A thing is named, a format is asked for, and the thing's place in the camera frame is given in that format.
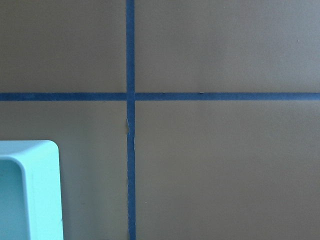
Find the turquoise plastic storage bin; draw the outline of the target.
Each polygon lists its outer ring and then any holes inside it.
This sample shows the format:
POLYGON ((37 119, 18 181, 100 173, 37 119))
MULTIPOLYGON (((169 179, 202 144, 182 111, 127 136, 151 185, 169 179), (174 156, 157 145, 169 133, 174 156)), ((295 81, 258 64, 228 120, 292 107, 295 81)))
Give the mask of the turquoise plastic storage bin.
POLYGON ((64 238, 59 148, 55 142, 0 142, 0 238, 64 238))

